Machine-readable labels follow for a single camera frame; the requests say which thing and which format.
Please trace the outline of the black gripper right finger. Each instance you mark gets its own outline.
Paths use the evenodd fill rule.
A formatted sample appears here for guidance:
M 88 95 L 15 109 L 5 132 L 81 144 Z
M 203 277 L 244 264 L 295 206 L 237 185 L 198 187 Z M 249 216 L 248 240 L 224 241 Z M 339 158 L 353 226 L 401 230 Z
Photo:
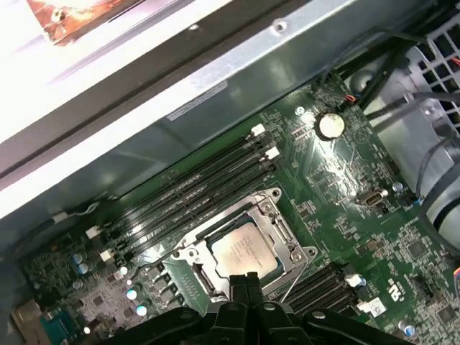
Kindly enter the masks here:
M 256 272 L 247 274 L 256 298 L 252 311 L 261 344 L 401 344 L 402 339 L 329 309 L 302 318 L 283 303 L 263 301 Z

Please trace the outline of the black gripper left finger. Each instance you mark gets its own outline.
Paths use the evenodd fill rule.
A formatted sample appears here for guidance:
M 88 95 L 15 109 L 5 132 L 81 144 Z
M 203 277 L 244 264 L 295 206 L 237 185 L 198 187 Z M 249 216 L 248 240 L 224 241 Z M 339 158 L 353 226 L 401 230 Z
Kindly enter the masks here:
M 202 316 L 179 307 L 114 337 L 115 344 L 244 344 L 248 320 L 247 275 L 230 277 L 230 301 L 212 303 Z

